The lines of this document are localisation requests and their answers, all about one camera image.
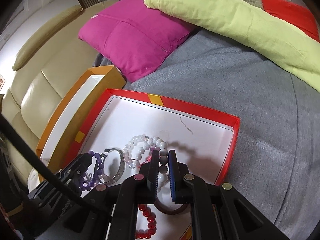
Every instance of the brown bracelet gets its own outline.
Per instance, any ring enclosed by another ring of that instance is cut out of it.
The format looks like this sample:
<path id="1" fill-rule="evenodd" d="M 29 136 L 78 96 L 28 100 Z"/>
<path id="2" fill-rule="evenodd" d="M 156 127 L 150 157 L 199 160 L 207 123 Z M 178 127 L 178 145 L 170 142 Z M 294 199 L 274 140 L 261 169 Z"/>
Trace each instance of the brown bracelet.
<path id="1" fill-rule="evenodd" d="M 159 210 L 161 213 L 166 214 L 166 215 L 177 215 L 182 213 L 183 211 L 186 210 L 186 208 L 188 207 L 188 204 L 182 204 L 181 207 L 175 209 L 175 210 L 167 210 L 162 204 L 161 202 L 156 199 L 156 202 L 153 203 L 154 206 L 156 207 L 157 210 Z"/>

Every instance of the picture frame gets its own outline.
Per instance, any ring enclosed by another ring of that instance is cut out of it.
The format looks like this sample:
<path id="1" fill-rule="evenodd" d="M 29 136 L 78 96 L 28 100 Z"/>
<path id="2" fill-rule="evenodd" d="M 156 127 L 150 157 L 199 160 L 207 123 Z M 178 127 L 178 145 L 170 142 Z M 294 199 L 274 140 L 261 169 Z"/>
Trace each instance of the picture frame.
<path id="1" fill-rule="evenodd" d="M 5 83 L 5 80 L 4 80 L 3 76 L 0 74 L 0 90 L 2 89 L 4 83 Z"/>

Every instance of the red pillow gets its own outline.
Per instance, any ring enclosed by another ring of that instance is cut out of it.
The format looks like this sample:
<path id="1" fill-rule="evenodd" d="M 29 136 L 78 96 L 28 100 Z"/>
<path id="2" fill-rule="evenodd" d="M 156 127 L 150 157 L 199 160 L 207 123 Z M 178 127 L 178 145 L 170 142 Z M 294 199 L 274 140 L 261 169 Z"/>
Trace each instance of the red pillow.
<path id="1" fill-rule="evenodd" d="M 261 1 L 267 13 L 297 26 L 306 35 L 320 42 L 316 20 L 309 9 L 285 0 Z"/>

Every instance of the light green pillow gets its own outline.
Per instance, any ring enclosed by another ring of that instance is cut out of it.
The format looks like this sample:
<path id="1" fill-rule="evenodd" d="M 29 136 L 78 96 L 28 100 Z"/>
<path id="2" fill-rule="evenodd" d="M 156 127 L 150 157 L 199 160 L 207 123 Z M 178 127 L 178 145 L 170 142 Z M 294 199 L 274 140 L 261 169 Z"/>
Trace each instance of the light green pillow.
<path id="1" fill-rule="evenodd" d="M 296 26 L 242 0 L 144 0 L 148 8 L 230 37 L 320 92 L 320 44 Z"/>

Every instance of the beige leather sofa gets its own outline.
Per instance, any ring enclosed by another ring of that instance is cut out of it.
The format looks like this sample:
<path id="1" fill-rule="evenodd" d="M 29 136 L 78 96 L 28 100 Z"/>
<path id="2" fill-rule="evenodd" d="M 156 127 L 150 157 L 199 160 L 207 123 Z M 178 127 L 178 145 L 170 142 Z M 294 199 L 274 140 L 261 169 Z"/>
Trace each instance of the beige leather sofa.
<path id="1" fill-rule="evenodd" d="M 115 3 L 109 0 L 85 10 L 73 7 L 42 26 L 21 48 L 17 70 L 2 102 L 2 114 L 35 151 L 61 99 L 92 66 L 97 51 L 78 39 L 80 28 L 96 13 Z M 9 156 L 21 182 L 27 185 L 32 167 L 7 142 Z"/>

